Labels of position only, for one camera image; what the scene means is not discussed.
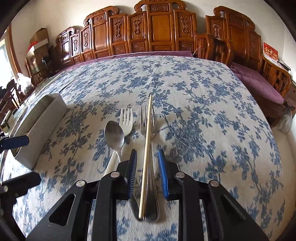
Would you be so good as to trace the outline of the grey metal rectangular tray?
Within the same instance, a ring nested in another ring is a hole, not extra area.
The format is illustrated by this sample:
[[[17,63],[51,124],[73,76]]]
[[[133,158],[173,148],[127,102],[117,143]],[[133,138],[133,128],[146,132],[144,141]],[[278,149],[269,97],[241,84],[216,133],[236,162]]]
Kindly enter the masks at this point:
[[[29,144],[12,149],[13,157],[28,169],[33,169],[43,147],[67,111],[67,105],[59,93],[43,96],[32,108],[14,134],[26,135]]]

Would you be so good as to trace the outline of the steel spoon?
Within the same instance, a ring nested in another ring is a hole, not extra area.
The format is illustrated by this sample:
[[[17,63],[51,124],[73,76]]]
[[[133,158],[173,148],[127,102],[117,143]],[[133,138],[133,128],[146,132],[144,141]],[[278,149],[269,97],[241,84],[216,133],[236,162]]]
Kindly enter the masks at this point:
[[[118,123],[110,120],[105,126],[104,135],[108,146],[116,152],[118,160],[121,162],[121,149],[125,141],[123,130]]]

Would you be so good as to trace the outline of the white plastic fork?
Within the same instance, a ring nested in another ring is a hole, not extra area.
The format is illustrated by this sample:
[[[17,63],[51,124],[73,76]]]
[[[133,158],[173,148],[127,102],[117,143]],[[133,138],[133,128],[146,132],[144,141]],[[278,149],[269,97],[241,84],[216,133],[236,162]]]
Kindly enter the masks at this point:
[[[133,112],[131,108],[121,109],[119,123],[110,120],[104,130],[107,145],[113,150],[113,154],[107,164],[104,176],[113,172],[117,162],[121,162],[121,149],[125,137],[130,134],[133,126]]]

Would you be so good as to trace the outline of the stacked cardboard boxes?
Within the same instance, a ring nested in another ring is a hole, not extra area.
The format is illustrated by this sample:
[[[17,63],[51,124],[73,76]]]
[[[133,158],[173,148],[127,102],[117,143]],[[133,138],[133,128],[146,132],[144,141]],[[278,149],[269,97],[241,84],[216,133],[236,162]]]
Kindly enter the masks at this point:
[[[35,73],[45,68],[48,53],[49,35],[47,28],[39,29],[30,39],[26,60],[30,70]]]

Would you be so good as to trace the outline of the red calendar card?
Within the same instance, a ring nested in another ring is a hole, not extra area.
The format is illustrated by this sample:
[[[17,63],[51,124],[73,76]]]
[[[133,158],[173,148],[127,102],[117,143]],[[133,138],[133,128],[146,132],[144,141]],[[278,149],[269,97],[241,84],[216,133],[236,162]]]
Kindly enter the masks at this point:
[[[263,55],[271,62],[276,64],[278,62],[278,51],[271,45],[263,41]]]

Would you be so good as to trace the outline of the white plastic bag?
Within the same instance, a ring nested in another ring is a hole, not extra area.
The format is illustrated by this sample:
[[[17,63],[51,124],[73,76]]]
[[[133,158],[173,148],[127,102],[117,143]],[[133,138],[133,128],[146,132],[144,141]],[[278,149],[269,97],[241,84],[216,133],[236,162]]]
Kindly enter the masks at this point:
[[[18,80],[17,80],[17,82],[20,85],[21,92],[24,95],[28,95],[34,89],[34,85],[31,82],[31,78],[26,77],[22,73],[18,73]]]

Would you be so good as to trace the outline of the blue floral tablecloth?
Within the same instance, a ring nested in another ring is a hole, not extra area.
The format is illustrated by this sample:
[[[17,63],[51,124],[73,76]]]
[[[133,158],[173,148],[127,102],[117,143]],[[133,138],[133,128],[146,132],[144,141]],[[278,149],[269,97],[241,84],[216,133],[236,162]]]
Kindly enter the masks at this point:
[[[100,179],[112,155],[104,138],[108,121],[122,108],[133,111],[133,129],[121,151],[136,149],[142,182],[144,137],[140,108],[153,96],[157,133],[152,150],[195,180],[219,181],[270,240],[283,231],[285,211],[280,152],[258,104],[224,64],[179,56],[139,56],[92,62],[67,69],[34,94],[58,93],[68,109],[41,151],[39,186],[17,199],[14,218],[27,235],[78,180]]]

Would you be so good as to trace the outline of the purple bench cushion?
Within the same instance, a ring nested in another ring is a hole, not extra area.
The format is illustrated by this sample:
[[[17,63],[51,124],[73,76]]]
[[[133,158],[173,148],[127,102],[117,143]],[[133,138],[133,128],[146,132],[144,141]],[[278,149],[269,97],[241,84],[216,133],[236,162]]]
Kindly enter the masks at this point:
[[[127,54],[112,55],[112,56],[107,56],[107,57],[102,57],[102,58],[98,58],[98,59],[89,60],[89,61],[86,61],[86,62],[81,62],[81,63],[78,63],[76,65],[72,65],[70,67],[64,68],[63,71],[73,69],[74,67],[79,67],[79,66],[83,66],[83,65],[86,65],[86,64],[97,63],[97,62],[106,61],[106,60],[113,60],[113,59],[127,58],[127,57],[134,58],[134,57],[141,57],[141,56],[193,57],[193,54],[192,54],[191,51],[152,51],[152,52],[127,53]]]

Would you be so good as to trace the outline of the steel fork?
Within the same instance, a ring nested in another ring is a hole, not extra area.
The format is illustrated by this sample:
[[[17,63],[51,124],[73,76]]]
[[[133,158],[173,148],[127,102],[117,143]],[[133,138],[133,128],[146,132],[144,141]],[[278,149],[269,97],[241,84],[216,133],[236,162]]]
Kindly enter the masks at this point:
[[[152,106],[152,127],[151,127],[151,139],[156,135],[156,124],[154,117],[154,108]],[[140,110],[140,133],[143,137],[146,137],[146,124],[147,124],[147,109],[145,104],[141,106]],[[132,209],[133,215],[138,221],[147,221],[149,223],[157,222],[160,217],[159,201],[157,195],[156,184],[154,180],[154,165],[152,159],[152,143],[149,145],[149,162],[147,165],[147,187],[146,187],[146,207],[145,216],[143,219],[138,218],[139,204],[136,201],[134,194],[129,200],[130,207]]]

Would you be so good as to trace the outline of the carved wooden bench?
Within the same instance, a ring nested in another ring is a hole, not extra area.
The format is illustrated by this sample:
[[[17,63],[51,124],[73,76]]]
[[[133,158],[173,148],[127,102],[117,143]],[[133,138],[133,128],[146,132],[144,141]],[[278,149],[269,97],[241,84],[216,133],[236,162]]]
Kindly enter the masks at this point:
[[[107,6],[89,14],[82,29],[56,38],[61,67],[137,52],[194,51],[196,14],[183,1],[139,1],[132,15]]]

